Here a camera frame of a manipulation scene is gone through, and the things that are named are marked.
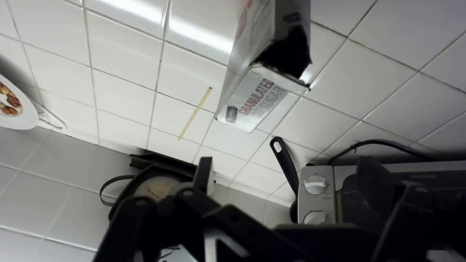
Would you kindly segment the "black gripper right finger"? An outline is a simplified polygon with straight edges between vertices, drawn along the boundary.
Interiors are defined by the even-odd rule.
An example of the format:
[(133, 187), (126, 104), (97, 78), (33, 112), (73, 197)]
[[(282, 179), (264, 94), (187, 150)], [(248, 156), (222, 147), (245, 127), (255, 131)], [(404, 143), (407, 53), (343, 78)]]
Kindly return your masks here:
[(392, 172), (363, 158), (340, 190), (341, 219), (372, 230), (373, 262), (427, 262), (430, 251), (466, 257), (464, 171)]

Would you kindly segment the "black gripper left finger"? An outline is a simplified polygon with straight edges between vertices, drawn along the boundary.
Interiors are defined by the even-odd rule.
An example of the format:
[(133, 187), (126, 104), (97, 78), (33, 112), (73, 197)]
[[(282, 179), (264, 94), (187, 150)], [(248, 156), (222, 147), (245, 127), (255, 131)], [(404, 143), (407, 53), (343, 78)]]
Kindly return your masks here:
[(185, 188), (161, 203), (149, 197), (123, 201), (94, 262), (158, 262), (162, 251), (183, 246), (206, 262), (203, 217), (215, 201), (196, 188)]

